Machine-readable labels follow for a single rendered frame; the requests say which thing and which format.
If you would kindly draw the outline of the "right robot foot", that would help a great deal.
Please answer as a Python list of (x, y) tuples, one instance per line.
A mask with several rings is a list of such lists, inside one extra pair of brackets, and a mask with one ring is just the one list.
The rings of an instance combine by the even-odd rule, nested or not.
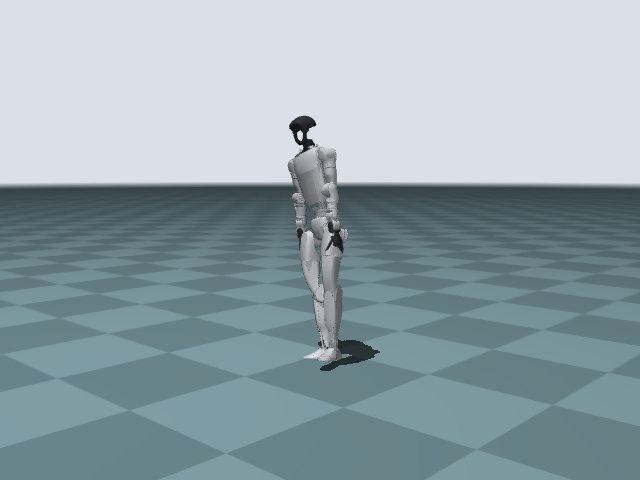
[[(326, 347), (327, 349), (327, 347)], [(326, 351), (325, 349), (325, 351)], [(313, 353), (310, 353), (308, 355), (303, 356), (304, 358), (313, 358), (313, 359), (318, 359), (319, 356), (321, 356), (324, 352), (324, 350), (322, 350), (322, 348), (320, 347), (318, 350), (314, 351)]]

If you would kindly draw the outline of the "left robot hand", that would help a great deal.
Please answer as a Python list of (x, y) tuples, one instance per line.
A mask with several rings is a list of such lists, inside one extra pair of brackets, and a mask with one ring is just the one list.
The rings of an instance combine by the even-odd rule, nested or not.
[(334, 233), (334, 236), (330, 237), (331, 240), (330, 240), (330, 242), (329, 242), (329, 244), (328, 244), (328, 246), (327, 246), (325, 251), (327, 251), (330, 248), (330, 246), (332, 244), (332, 241), (333, 241), (333, 246), (335, 246), (335, 247), (338, 246), (337, 248), (339, 248), (341, 250), (341, 252), (343, 253), (343, 250), (344, 250), (343, 249), (343, 244), (342, 244), (343, 241), (342, 241), (341, 236), (338, 233), (338, 232), (340, 232), (340, 228), (339, 228), (339, 230), (334, 230), (332, 222), (329, 222), (328, 223), (328, 230), (329, 230), (330, 233)]

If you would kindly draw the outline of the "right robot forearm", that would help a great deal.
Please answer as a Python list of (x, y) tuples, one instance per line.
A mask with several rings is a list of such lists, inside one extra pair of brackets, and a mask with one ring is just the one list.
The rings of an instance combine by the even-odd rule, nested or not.
[[(294, 202), (293, 202), (294, 203)], [(306, 210), (307, 207), (303, 204), (296, 204), (294, 203), (294, 208), (295, 208), (295, 212), (296, 212), (296, 233), (297, 233), (297, 229), (301, 228), (303, 230), (303, 233), (308, 231), (308, 228), (306, 226)]]

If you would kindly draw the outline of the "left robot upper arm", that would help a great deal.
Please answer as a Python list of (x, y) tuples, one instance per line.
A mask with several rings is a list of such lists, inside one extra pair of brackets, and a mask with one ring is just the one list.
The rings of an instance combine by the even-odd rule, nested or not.
[(324, 196), (329, 197), (329, 185), (337, 186), (336, 158), (337, 154), (333, 148), (321, 148), (317, 150), (318, 158), (323, 164), (324, 176), (326, 184), (322, 186), (321, 192)]

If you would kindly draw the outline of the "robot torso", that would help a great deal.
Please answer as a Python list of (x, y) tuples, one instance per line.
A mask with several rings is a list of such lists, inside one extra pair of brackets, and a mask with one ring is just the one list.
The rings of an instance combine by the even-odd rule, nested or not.
[[(317, 144), (317, 143), (316, 143)], [(311, 148), (303, 153), (299, 150), (293, 160), (295, 173), (298, 179), (298, 183), (302, 192), (302, 195), (307, 205), (313, 205), (319, 203), (318, 207), (312, 208), (315, 211), (315, 219), (311, 220), (311, 228), (313, 236), (317, 240), (322, 240), (323, 233), (326, 227), (328, 227), (328, 221), (326, 219), (326, 199), (321, 192), (321, 188), (325, 185), (326, 179), (323, 171), (323, 164), (318, 158), (318, 149), (324, 147), (316, 147), (311, 145), (307, 148)], [(304, 148), (303, 148), (304, 150)], [(330, 196), (329, 196), (330, 197)]]

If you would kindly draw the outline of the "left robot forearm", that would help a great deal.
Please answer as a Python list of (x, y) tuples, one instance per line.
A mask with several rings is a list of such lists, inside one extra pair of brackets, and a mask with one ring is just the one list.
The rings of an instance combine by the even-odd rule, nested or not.
[(329, 185), (329, 193), (330, 197), (326, 199), (326, 219), (328, 223), (332, 222), (334, 230), (338, 230), (340, 228), (340, 222), (338, 220), (339, 193), (335, 184), (332, 183)]

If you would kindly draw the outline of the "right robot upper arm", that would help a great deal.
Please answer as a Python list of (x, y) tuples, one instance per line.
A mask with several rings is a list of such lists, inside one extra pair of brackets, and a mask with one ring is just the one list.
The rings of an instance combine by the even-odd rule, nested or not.
[(299, 186), (299, 183), (298, 183), (298, 179), (297, 179), (297, 176), (296, 176), (296, 173), (295, 173), (295, 168), (294, 168), (293, 160), (294, 160), (294, 158), (293, 158), (293, 159), (291, 159), (291, 160), (288, 162), (288, 169), (289, 169), (289, 171), (290, 171), (290, 173), (291, 173), (291, 177), (292, 177), (293, 185), (295, 186), (295, 188), (296, 188), (296, 190), (297, 190), (297, 191), (292, 195), (292, 200), (293, 200), (293, 202), (294, 202), (294, 203), (296, 203), (296, 204), (303, 204), (303, 203), (305, 203), (305, 199), (304, 199), (304, 197), (303, 197), (303, 195), (302, 195), (302, 192), (301, 192), (301, 189), (300, 189), (300, 186)]

